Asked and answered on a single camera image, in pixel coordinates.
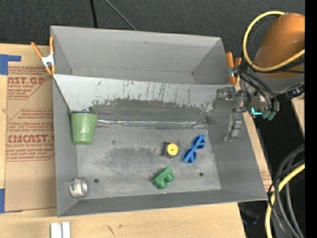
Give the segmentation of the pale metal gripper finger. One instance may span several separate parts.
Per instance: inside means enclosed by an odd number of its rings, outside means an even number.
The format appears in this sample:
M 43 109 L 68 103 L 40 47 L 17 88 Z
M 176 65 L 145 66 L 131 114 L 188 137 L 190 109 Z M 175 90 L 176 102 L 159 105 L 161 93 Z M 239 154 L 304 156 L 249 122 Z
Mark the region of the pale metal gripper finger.
M 216 94 L 218 99 L 233 101 L 235 98 L 235 90 L 233 87 L 224 87 L 217 89 Z
M 226 135 L 223 137 L 224 141 L 230 141 L 234 138 L 237 138 L 242 126 L 242 117 L 241 115 L 231 115 L 229 120 L 229 127 Z

